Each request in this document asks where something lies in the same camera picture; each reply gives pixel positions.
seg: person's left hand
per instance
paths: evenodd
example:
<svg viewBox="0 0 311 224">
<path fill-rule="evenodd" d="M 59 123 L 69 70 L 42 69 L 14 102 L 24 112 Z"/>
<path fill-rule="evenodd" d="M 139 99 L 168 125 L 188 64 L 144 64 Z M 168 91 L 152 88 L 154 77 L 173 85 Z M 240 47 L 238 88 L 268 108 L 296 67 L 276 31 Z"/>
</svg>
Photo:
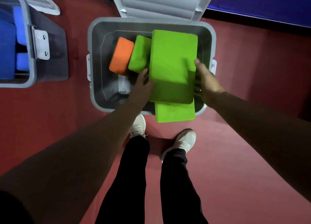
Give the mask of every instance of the person's left hand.
<svg viewBox="0 0 311 224">
<path fill-rule="evenodd" d="M 134 107 L 135 110 L 141 112 L 142 108 L 150 99 L 152 89 L 155 85 L 154 81 L 148 81 L 148 68 L 145 68 L 137 78 L 134 88 L 126 101 L 128 107 Z"/>
</svg>

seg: person's right arm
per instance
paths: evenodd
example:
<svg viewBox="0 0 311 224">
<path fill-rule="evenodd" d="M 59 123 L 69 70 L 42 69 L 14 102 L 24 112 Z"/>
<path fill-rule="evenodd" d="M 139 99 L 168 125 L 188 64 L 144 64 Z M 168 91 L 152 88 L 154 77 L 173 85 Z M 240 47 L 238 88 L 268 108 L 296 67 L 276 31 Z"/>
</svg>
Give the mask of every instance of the person's right arm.
<svg viewBox="0 0 311 224">
<path fill-rule="evenodd" d="M 226 92 L 196 60 L 204 103 L 253 147 L 295 190 L 311 202 L 311 123 L 256 106 Z"/>
</svg>

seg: green block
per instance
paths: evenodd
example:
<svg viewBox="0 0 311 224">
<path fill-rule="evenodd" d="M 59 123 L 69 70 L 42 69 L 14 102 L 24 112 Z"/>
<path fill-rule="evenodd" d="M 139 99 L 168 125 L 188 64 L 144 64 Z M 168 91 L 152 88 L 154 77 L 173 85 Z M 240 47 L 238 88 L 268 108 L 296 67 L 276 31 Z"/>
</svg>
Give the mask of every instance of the green block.
<svg viewBox="0 0 311 224">
<path fill-rule="evenodd" d="M 156 85 L 149 101 L 178 104 L 193 102 L 196 53 L 196 35 L 153 31 L 149 80 L 154 80 Z"/>
<path fill-rule="evenodd" d="M 138 35 L 136 37 L 134 49 L 128 69 L 137 73 L 148 67 L 151 52 L 151 39 Z"/>
<path fill-rule="evenodd" d="M 195 119 L 194 100 L 191 104 L 155 103 L 158 123 L 181 122 Z"/>
</svg>

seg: forearm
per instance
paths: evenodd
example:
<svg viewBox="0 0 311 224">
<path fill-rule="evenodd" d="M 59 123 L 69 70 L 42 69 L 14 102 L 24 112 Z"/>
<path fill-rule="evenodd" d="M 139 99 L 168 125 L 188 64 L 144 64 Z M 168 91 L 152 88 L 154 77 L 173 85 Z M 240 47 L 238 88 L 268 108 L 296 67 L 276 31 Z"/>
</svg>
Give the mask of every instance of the forearm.
<svg viewBox="0 0 311 224">
<path fill-rule="evenodd" d="M 33 155 L 0 178 L 35 222 L 78 223 L 139 112 L 124 105 Z"/>
<path fill-rule="evenodd" d="M 311 201 L 311 123 L 226 92 L 219 94 L 213 108 L 283 179 Z"/>
</svg>

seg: leg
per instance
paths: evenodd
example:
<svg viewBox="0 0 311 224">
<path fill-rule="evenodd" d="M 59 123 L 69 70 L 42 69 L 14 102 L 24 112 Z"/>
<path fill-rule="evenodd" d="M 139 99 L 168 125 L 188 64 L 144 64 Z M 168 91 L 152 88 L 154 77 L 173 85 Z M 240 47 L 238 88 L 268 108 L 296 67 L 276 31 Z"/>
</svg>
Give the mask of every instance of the leg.
<svg viewBox="0 0 311 224">
<path fill-rule="evenodd" d="M 161 203 L 164 224 L 208 223 L 202 214 L 201 201 L 186 169 L 186 152 L 195 142 L 195 133 L 182 132 L 162 156 Z"/>
<path fill-rule="evenodd" d="M 145 129 L 143 134 L 135 134 L 127 143 L 117 176 L 103 200 L 95 224 L 145 222 L 145 168 L 150 145 L 144 133 Z"/>
</svg>

